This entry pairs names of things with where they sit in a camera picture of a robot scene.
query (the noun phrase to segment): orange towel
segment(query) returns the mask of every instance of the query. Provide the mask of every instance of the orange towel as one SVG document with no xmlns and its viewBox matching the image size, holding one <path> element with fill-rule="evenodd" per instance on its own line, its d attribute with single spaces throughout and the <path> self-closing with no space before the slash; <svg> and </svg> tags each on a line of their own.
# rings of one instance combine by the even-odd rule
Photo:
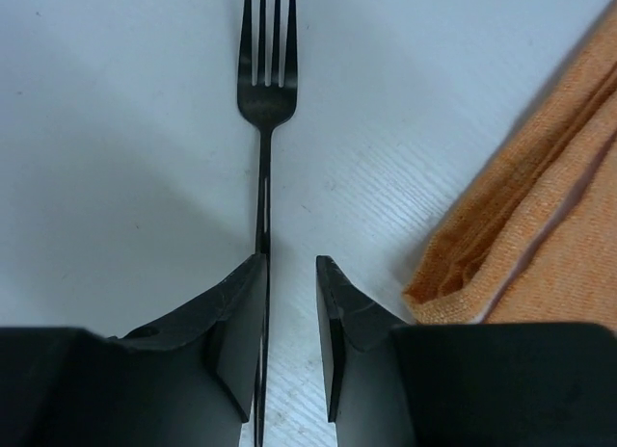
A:
<svg viewBox="0 0 617 447">
<path fill-rule="evenodd" d="M 617 7 L 432 237 L 404 298 L 424 324 L 617 329 Z"/>
</svg>

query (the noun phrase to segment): black fork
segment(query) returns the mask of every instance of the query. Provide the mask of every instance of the black fork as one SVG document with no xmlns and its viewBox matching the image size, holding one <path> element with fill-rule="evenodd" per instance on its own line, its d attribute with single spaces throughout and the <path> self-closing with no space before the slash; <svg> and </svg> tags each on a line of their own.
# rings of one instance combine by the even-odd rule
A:
<svg viewBox="0 0 617 447">
<path fill-rule="evenodd" d="M 284 61 L 281 60 L 281 0 L 275 0 L 272 36 L 271 80 L 266 85 L 266 0 L 259 0 L 259 44 L 257 64 L 253 63 L 252 0 L 244 0 L 240 60 L 238 66 L 238 108 L 246 121 L 259 130 L 259 190 L 255 251 L 268 259 L 268 283 L 263 316 L 263 332 L 257 373 L 255 375 L 255 445 L 263 445 L 268 339 L 270 334 L 270 161 L 272 133 L 296 111 L 298 98 L 298 50 L 296 0 L 289 0 L 287 39 Z"/>
</svg>

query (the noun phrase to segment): orange cloth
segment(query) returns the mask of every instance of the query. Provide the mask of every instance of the orange cloth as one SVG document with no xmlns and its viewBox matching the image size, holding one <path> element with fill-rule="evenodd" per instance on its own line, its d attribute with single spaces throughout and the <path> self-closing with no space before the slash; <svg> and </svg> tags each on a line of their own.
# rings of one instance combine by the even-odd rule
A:
<svg viewBox="0 0 617 447">
<path fill-rule="evenodd" d="M 617 8 L 432 237 L 404 299 L 424 324 L 617 329 Z"/>
</svg>

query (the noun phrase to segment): fork head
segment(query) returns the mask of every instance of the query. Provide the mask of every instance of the fork head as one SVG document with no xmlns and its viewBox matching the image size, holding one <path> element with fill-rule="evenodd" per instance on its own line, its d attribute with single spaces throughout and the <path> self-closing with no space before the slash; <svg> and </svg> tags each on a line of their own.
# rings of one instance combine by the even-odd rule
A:
<svg viewBox="0 0 617 447">
<path fill-rule="evenodd" d="M 275 0 L 272 36 L 272 69 L 266 85 L 266 0 L 259 0 L 257 63 L 253 63 L 252 0 L 244 0 L 240 60 L 238 64 L 238 108 L 259 130 L 272 132 L 290 119 L 298 98 L 298 49 L 296 0 L 289 0 L 284 71 L 281 71 L 281 0 Z"/>
</svg>

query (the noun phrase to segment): white table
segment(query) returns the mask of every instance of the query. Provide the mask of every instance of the white table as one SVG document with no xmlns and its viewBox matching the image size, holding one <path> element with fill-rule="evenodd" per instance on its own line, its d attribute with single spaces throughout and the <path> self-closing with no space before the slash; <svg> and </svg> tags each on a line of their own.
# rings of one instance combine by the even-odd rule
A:
<svg viewBox="0 0 617 447">
<path fill-rule="evenodd" d="M 298 0 L 268 445 L 334 446 L 314 257 L 402 317 L 423 241 L 610 0 Z M 123 335 L 252 250 L 242 0 L 0 0 L 0 323 Z M 243 436 L 243 445 L 249 436 Z"/>
</svg>

